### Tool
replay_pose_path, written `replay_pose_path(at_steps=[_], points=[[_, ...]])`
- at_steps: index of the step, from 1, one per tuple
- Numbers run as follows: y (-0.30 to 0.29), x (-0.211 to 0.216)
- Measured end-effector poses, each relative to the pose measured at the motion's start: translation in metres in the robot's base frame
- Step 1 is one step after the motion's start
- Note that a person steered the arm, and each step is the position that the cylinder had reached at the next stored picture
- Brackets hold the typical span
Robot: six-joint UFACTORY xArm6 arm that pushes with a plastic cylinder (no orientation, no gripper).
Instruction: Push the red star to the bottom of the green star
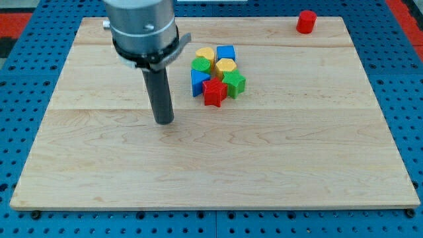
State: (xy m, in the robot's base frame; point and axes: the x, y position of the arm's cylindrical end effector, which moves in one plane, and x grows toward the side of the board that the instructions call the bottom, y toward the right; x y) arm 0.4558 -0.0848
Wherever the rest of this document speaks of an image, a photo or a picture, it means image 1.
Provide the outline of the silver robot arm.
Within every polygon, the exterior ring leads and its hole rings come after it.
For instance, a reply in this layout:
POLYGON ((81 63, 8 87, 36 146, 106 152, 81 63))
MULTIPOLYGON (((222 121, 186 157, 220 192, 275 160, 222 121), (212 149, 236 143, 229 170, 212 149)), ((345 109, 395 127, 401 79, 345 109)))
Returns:
POLYGON ((104 0, 117 53, 139 68, 170 65, 191 42, 179 35, 172 0, 104 0))

